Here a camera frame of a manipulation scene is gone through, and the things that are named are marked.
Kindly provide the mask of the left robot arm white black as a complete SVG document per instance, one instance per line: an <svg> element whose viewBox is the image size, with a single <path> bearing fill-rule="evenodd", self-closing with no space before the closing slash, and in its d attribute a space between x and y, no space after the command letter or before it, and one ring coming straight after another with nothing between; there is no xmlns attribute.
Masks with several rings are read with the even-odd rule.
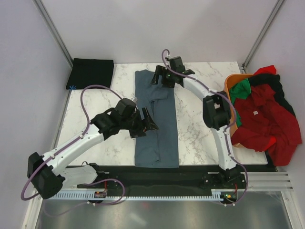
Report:
<svg viewBox="0 0 305 229"><path fill-rule="evenodd" d="M105 177L91 165L80 171L67 166L93 146L106 141L121 130L129 131L131 138L146 136L147 131L158 130L146 107L140 111L130 99L121 99L115 107L97 114L74 138L63 145L39 155L32 153L28 158L28 182L36 188L43 199L55 196L67 184L90 183L101 187Z"/></svg>

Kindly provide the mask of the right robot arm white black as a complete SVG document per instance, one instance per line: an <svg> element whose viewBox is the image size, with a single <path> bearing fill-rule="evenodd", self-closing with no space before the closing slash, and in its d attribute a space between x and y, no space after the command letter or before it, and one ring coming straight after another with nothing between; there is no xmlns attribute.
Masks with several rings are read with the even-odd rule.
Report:
<svg viewBox="0 0 305 229"><path fill-rule="evenodd" d="M218 182L228 188L237 184L239 188L248 188L246 168L234 158L230 137L231 111L234 106L225 91L215 91L201 82L195 72L187 70L180 56L162 57L164 66L156 66L152 84L162 78L162 86L174 88L176 84L192 92L203 103L203 121L212 130L218 153Z"/></svg>

